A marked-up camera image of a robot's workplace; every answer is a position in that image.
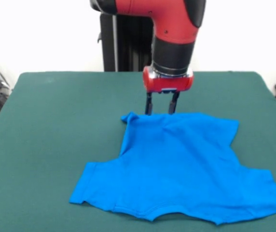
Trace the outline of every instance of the green tablecloth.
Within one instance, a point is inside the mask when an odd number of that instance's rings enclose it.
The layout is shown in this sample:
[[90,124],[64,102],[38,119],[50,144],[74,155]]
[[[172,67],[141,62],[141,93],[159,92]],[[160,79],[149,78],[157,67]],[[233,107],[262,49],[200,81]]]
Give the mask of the green tablecloth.
[[[171,95],[154,95],[166,113]],[[88,161],[118,156],[121,115],[144,112],[140,73],[25,73],[0,114],[0,232],[274,232],[276,215],[215,226],[182,214],[154,222],[104,212],[69,197]],[[238,119],[232,144],[243,165],[276,181],[276,100],[252,72],[197,72],[178,112]]]

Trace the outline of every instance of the blue fabric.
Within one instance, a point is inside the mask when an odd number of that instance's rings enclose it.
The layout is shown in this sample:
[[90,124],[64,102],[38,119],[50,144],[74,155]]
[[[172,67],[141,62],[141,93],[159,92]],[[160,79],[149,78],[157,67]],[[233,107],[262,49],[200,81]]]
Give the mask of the blue fabric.
[[71,203],[151,221],[179,212],[222,224],[276,213],[270,171],[240,165],[230,148],[237,121],[199,113],[122,121],[119,157],[87,163]]

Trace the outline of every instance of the t-shirt sleeve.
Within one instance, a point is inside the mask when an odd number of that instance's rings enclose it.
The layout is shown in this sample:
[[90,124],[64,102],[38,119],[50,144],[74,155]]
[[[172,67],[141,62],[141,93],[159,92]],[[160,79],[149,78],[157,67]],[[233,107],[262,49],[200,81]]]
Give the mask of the t-shirt sleeve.
[[208,141],[223,146],[230,146],[239,126],[237,120],[217,118],[201,113],[180,114],[180,118],[185,120],[180,127],[187,126],[188,129],[201,134]]
[[87,163],[70,203],[89,204],[103,209],[114,208],[118,191],[121,189],[121,166],[119,160]]

